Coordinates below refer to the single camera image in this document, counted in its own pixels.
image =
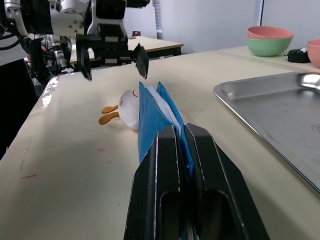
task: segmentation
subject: metal tray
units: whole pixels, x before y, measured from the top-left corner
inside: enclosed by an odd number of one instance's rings
[[[319,73],[230,81],[213,92],[320,194]]]

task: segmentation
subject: white wall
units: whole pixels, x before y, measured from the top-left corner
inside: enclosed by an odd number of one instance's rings
[[[123,21],[128,37],[132,36],[133,31],[140,31],[143,37],[157,38],[155,8],[152,3],[143,8],[127,7]]]
[[[256,0],[160,0],[162,37],[183,43],[183,53],[247,44]]]
[[[319,0],[266,0],[262,24],[293,32],[290,49],[306,48],[309,40],[320,39]]]

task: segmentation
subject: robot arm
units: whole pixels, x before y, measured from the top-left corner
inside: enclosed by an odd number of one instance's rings
[[[0,0],[0,40],[5,32],[18,36],[50,34],[76,39],[77,60],[83,75],[91,80],[88,48],[105,65],[136,61],[147,77],[149,58],[140,45],[128,50],[123,19],[126,7],[142,8],[150,0]]]

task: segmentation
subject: duck plush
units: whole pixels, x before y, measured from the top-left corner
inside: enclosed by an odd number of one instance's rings
[[[102,109],[101,113],[105,115],[100,117],[99,124],[104,125],[111,119],[119,117],[129,129],[138,130],[139,104],[139,90],[127,90],[120,97],[118,105]]]

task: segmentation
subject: wooden table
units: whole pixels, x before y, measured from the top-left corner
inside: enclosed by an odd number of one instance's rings
[[[136,36],[135,39],[128,40],[128,49],[134,50],[138,44],[144,47],[151,59],[169,55],[181,55],[181,47],[183,47],[183,44],[178,42]],[[96,60],[95,54],[91,48],[89,49],[89,58],[90,61]],[[75,44],[72,45],[70,63],[77,63],[77,48]]]
[[[247,47],[53,78],[0,161],[0,239],[121,240],[133,175],[136,131],[120,119],[99,125],[122,93],[161,81],[185,122],[207,129],[241,170],[271,240],[318,240],[320,197],[214,96],[220,83],[295,71],[320,72]]]

